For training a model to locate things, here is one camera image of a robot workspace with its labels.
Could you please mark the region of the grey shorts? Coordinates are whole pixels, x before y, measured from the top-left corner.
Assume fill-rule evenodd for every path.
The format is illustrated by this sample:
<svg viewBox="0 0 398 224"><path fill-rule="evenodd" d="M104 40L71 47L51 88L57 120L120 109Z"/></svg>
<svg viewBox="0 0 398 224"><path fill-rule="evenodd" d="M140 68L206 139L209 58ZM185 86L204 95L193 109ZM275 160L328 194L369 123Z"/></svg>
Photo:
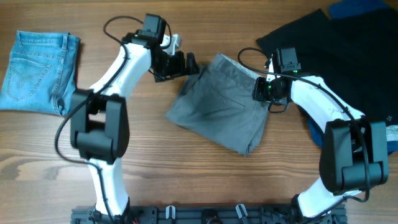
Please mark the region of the grey shorts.
<svg viewBox="0 0 398 224"><path fill-rule="evenodd" d="M165 117L244 156L261 142L268 102L255 101L258 74L223 54L182 85Z"/></svg>

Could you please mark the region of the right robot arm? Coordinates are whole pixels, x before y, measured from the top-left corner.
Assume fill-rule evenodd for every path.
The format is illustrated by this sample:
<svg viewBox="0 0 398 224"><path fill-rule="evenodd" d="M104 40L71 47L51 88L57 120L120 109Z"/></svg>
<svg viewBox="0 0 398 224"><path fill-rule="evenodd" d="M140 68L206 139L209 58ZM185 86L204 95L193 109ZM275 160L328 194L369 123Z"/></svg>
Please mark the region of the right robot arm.
<svg viewBox="0 0 398 224"><path fill-rule="evenodd" d="M372 121L334 93L316 75L300 73L295 48L277 49L266 63L267 77L259 77L256 101L300 106L323 134L319 178L297 195L303 222L319 220L351 199L365 202L370 190L388 179L386 125Z"/></svg>

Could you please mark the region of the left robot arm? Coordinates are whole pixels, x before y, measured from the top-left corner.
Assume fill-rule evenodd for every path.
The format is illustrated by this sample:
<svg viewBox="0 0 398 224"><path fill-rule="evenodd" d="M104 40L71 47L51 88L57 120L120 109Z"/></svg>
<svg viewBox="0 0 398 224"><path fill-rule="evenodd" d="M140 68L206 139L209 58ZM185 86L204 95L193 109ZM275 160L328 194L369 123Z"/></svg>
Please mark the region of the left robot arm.
<svg viewBox="0 0 398 224"><path fill-rule="evenodd" d="M72 95L71 145L90 168L97 198L93 207L74 209L72 223L135 223L121 160L130 139L127 101L148 71L157 82L200 71L192 53L178 50L179 37L165 34L165 19L146 14L141 24L118 40L119 55L104 76Z"/></svg>

